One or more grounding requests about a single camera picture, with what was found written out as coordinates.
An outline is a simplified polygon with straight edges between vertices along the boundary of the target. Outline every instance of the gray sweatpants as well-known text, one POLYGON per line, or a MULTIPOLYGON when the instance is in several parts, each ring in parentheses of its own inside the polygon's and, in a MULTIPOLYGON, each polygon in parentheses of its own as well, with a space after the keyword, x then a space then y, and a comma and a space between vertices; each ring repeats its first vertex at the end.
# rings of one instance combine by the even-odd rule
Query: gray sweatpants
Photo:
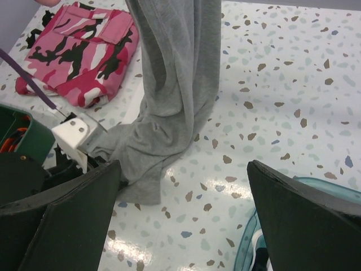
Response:
POLYGON ((129 186, 119 200, 160 203, 162 168, 176 161, 208 118, 219 87, 221 0, 127 0, 140 31, 144 99, 94 151, 120 160, 129 186))

